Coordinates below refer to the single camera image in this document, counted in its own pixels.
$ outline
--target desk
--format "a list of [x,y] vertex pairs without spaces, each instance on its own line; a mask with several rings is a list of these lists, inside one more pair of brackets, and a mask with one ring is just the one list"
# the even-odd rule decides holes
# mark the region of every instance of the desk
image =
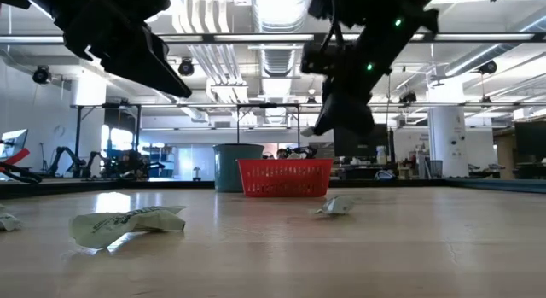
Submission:
[[546,167],[542,163],[520,163],[514,169],[516,179],[544,179]]
[[379,170],[383,170],[383,165],[341,165],[340,179],[374,179]]

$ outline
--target gray trash bin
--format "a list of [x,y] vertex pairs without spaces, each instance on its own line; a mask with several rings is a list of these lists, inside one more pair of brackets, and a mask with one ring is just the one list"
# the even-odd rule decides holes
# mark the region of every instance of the gray trash bin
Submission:
[[242,192],[239,159],[261,159],[263,145],[219,144],[214,146],[214,186],[217,192]]

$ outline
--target metal frame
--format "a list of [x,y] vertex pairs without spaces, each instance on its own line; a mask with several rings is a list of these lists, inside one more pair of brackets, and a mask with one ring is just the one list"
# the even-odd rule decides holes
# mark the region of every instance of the metal frame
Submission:
[[[299,135],[299,129],[300,129],[300,124],[299,124],[299,114],[301,112],[300,108],[301,108],[301,104],[298,104],[298,103],[260,103],[260,104],[256,104],[256,103],[242,103],[242,104],[234,104],[236,107],[237,107],[237,144],[238,143],[241,143],[241,125],[240,125],[240,121],[242,118],[245,117],[245,115],[247,115],[248,113],[250,113],[254,108],[260,108],[260,109],[276,109],[276,108],[279,108],[279,107],[282,107],[282,108],[288,108],[288,107],[294,107],[296,108],[297,110],[297,116],[296,116],[296,120],[298,121],[298,129],[297,129],[297,133],[298,133],[298,148],[301,146],[300,143],[300,139],[301,139],[301,136]],[[245,113],[243,113],[243,115],[241,116],[241,108],[249,108]]]
[[[237,108],[238,104],[220,104],[220,103],[185,103],[185,104],[140,104],[143,108]],[[246,103],[245,106],[259,108],[260,103]],[[282,105],[299,105],[301,108],[317,108],[321,107],[321,103],[291,103],[291,104],[277,104],[278,107]],[[398,102],[370,102],[369,107],[379,108],[424,108],[424,107],[546,107],[546,102],[413,102],[413,103],[398,103]]]
[[[170,45],[193,44],[304,44],[322,42],[327,33],[197,33],[159,34]],[[356,40],[357,33],[344,33],[346,40]],[[418,32],[410,44],[471,43],[546,43],[544,32]],[[0,45],[64,45],[62,35],[0,35]]]
[[[102,109],[120,109],[120,108],[134,108],[136,107],[136,126],[135,126],[135,138],[133,141],[133,149],[138,152],[138,145],[140,144],[140,130],[141,130],[141,121],[142,121],[142,105],[140,104],[125,104],[125,105],[117,105],[117,104],[102,104],[102,105],[72,105],[71,108],[76,108],[78,110],[78,114],[76,117],[76,143],[74,144],[74,154],[76,156],[79,156],[79,140],[80,140],[80,134],[82,129],[82,121],[87,117],[87,115],[93,111],[96,108],[102,108]],[[85,116],[82,118],[82,111],[84,108],[90,108],[90,111],[85,114]]]

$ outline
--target white column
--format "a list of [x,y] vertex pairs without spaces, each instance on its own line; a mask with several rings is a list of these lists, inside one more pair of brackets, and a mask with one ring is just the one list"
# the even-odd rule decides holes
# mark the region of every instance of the white column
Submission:
[[[74,80],[73,105],[102,105],[106,101],[107,82],[104,78],[86,71],[78,80]],[[104,124],[102,108],[84,108],[79,139],[79,158],[89,161],[91,151],[101,150],[101,129]],[[92,175],[99,175],[100,160],[96,158],[91,168]]]
[[[448,79],[444,85],[431,87],[429,102],[464,102],[462,83]],[[468,157],[463,107],[436,107],[428,110],[430,159],[443,162],[445,177],[466,177]]]

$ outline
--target red plastic basket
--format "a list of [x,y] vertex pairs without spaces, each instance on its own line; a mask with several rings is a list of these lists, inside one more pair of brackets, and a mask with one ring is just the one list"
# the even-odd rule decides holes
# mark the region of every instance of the red plastic basket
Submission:
[[332,159],[238,160],[245,196],[324,196]]

